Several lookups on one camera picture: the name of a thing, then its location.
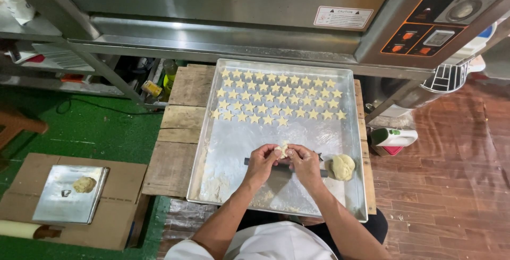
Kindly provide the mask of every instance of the cardboard box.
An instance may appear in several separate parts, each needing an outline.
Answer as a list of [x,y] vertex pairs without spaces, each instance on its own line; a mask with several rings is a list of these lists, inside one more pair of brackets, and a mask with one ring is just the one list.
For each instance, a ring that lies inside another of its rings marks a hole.
[[55,224],[64,227],[61,236],[45,241],[112,250],[137,245],[149,201],[141,194],[147,169],[142,164],[29,153],[0,201],[0,219],[47,224],[32,221],[32,215],[52,165],[109,167],[110,173],[92,223]]

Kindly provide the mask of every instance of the black cable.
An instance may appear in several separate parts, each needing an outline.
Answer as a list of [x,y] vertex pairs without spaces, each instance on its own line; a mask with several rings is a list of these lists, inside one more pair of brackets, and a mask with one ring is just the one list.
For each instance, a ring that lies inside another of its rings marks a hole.
[[[67,98],[67,99],[63,100],[60,104],[58,104],[57,107],[55,108],[55,111],[57,112],[57,114],[65,114],[65,113],[67,113],[71,109],[72,101],[78,101],[78,102],[86,103],[86,104],[89,104],[89,105],[92,105],[92,106],[100,107],[100,108],[103,108],[103,109],[108,109],[108,110],[111,110],[111,111],[114,111],[114,112],[117,112],[117,113],[129,114],[131,116],[142,116],[142,115],[145,115],[145,114],[162,114],[162,113],[164,113],[164,112],[129,113],[129,112],[124,112],[122,110],[115,109],[115,108],[105,107],[105,106],[102,106],[102,105],[99,105],[99,104],[96,104],[96,103],[93,103],[93,102],[89,102],[89,101],[86,101],[86,100],[81,100],[81,99],[76,99],[76,98]],[[64,104],[68,104],[68,105],[67,105],[67,107],[65,109],[62,109],[61,106],[64,105]]]

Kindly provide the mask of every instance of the dough ball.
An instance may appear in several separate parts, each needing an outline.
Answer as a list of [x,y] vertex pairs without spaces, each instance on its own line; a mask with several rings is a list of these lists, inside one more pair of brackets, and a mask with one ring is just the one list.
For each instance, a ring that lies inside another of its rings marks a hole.
[[89,193],[94,189],[96,183],[92,177],[82,176],[73,183],[73,188],[78,193]]
[[275,150],[279,150],[279,151],[282,152],[282,154],[280,155],[280,159],[284,159],[284,158],[286,158],[288,156],[287,153],[286,153],[287,149],[289,148],[288,144],[289,144],[289,141],[288,140],[284,140],[283,145],[281,147],[277,146],[277,147],[274,148]]
[[333,173],[335,178],[341,181],[348,181],[352,178],[352,172],[356,165],[353,159],[346,154],[339,154],[333,156]]

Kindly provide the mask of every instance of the person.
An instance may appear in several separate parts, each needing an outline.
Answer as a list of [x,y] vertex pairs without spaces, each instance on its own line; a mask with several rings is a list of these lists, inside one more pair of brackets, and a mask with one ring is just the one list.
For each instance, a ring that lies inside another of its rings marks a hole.
[[260,217],[277,216],[274,213],[247,210],[269,178],[271,166],[277,165],[282,152],[276,147],[266,144],[252,152],[239,188],[191,239],[170,248],[165,260],[391,258],[382,246],[388,231],[384,215],[377,210],[377,215],[360,224],[322,183],[319,156],[304,146],[289,144],[286,153],[325,223],[304,227],[277,217]]

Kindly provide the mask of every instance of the star-shaped cookie dough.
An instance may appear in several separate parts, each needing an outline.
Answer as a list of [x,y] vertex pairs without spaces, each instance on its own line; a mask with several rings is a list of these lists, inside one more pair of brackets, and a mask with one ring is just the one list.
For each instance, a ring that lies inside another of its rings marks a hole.
[[262,118],[264,120],[264,124],[270,124],[272,125],[273,124],[273,118],[271,118],[270,115],[267,115],[266,117]]
[[277,80],[277,76],[273,73],[267,75],[267,80],[268,81],[276,81]]
[[345,119],[345,120],[347,120],[347,118],[345,117],[345,115],[346,115],[347,113],[342,113],[342,110],[340,110],[338,113],[335,113],[335,114],[338,116],[338,119],[339,119],[339,120],[340,120],[340,119]]
[[253,109],[255,108],[255,106],[252,104],[252,102],[247,103],[246,105],[244,105],[244,107],[245,107],[246,111],[250,111],[250,112],[252,112]]
[[271,86],[271,92],[278,92],[280,90],[280,86],[274,84]]
[[266,85],[266,82],[262,82],[262,84],[258,84],[259,91],[267,91],[267,87],[269,87],[269,85]]
[[335,100],[331,100],[328,102],[329,108],[338,107],[338,102]]
[[232,91],[232,92],[229,92],[229,93],[228,93],[228,97],[229,97],[229,98],[232,98],[232,99],[235,99],[235,98],[237,98],[237,95],[238,95],[238,94],[239,94],[239,93],[236,93],[236,91]]
[[334,91],[331,92],[333,94],[333,97],[335,98],[341,98],[342,97],[342,92],[340,92],[339,90],[335,89]]
[[239,70],[236,69],[235,71],[232,72],[232,76],[240,78],[241,77],[241,72],[239,72]]
[[228,77],[228,74],[230,74],[230,72],[229,72],[229,71],[227,71],[227,69],[225,69],[225,70],[223,70],[223,71],[221,72],[221,76],[222,76],[222,77]]
[[316,112],[315,109],[312,109],[310,112],[308,112],[308,118],[309,119],[316,119],[319,112]]
[[296,94],[302,94],[304,92],[304,89],[301,86],[295,87],[294,90],[296,91]]
[[250,70],[246,71],[246,73],[243,73],[245,79],[251,79],[253,76],[253,73],[250,72]]
[[239,81],[236,81],[236,87],[243,87],[244,86],[244,82],[239,80]]
[[329,91],[326,90],[325,88],[323,88],[322,91],[320,91],[320,94],[323,98],[329,97]]
[[257,78],[257,80],[262,80],[264,78],[264,74],[261,72],[257,72],[255,73],[255,77]]
[[214,118],[214,119],[220,119],[220,112],[218,112],[218,109],[215,109],[215,110],[212,110],[211,111],[211,117]]
[[252,88],[252,89],[255,89],[255,86],[257,84],[255,84],[253,81],[250,81],[249,83],[246,83],[248,85],[248,88]]
[[260,119],[260,117],[257,116],[256,114],[253,114],[252,116],[249,116],[249,117],[250,117],[250,124],[258,123],[258,119]]
[[287,76],[285,76],[284,74],[281,74],[278,76],[278,82],[286,82],[287,81]]
[[324,120],[328,120],[328,119],[331,119],[331,116],[333,115],[333,113],[330,113],[328,112],[328,110],[325,110],[322,114],[322,117],[324,118]]
[[241,110],[241,107],[243,106],[243,104],[240,103],[239,101],[237,101],[237,103],[232,104],[232,106],[233,106],[233,109]]
[[274,107],[271,108],[271,114],[280,114],[281,108],[277,107],[277,105],[274,105]]
[[292,115],[292,112],[294,111],[293,109],[291,109],[290,107],[286,107],[286,108],[283,108],[282,111],[284,111],[284,116],[290,114]]
[[304,97],[302,100],[303,100],[303,105],[311,105],[312,104],[312,99],[310,99],[309,97]]
[[296,95],[292,95],[289,97],[289,100],[290,100],[291,104],[297,104],[297,102],[299,101],[299,98],[296,97]]
[[322,86],[322,83],[324,81],[322,81],[321,79],[319,79],[319,77],[317,77],[317,80],[314,80],[314,87],[315,86]]
[[315,102],[315,106],[321,106],[321,107],[324,107],[324,103],[326,101],[322,100],[321,98],[317,99],[314,101]]
[[223,113],[223,119],[231,121],[233,117],[233,114],[228,110],[225,113]]
[[315,94],[317,94],[317,90],[312,87],[307,89],[307,91],[310,96],[315,96]]
[[255,95],[252,95],[254,101],[262,101],[262,96],[258,92],[255,93]]
[[325,81],[327,87],[335,87],[335,82],[329,79],[328,81]]
[[296,111],[296,116],[304,118],[304,113],[306,113],[306,111],[303,110],[303,107],[301,106],[301,107],[299,107],[299,110]]
[[247,114],[244,114],[243,112],[241,112],[240,114],[237,115],[237,121],[245,122],[247,117],[248,117]]
[[268,107],[264,106],[264,104],[262,104],[261,106],[258,106],[258,112],[259,113],[266,113],[266,110]]
[[278,101],[279,101],[279,102],[280,102],[280,104],[281,104],[281,103],[285,103],[285,100],[287,99],[287,97],[286,97],[286,96],[279,95],[279,96],[277,97],[277,99],[278,99]]
[[220,88],[216,91],[216,97],[223,97],[225,96],[226,91],[223,90],[223,88]]
[[226,78],[226,80],[223,81],[225,83],[225,86],[230,87],[232,86],[233,80],[230,80],[230,78]]
[[289,85],[285,85],[285,87],[282,87],[282,90],[284,93],[290,94],[290,90],[292,90],[292,88],[289,87]]
[[244,91],[244,93],[241,93],[241,97],[243,98],[243,100],[250,100],[250,96],[252,94],[248,94],[247,91]]
[[278,126],[287,126],[287,122],[289,120],[284,119],[284,116],[281,116],[279,119],[277,119]]
[[289,77],[289,79],[291,84],[297,84],[297,82],[299,81],[299,78],[296,77],[296,75]]
[[225,100],[219,102],[218,104],[220,105],[220,108],[226,108],[226,107],[228,107],[228,105],[230,105]]
[[272,102],[274,99],[274,96],[271,93],[265,95],[265,97],[266,97],[266,101],[268,101],[268,102]]
[[311,80],[310,80],[308,77],[305,77],[305,78],[302,78],[302,79],[301,79],[301,83],[302,83],[303,85],[310,85],[310,81],[311,81]]

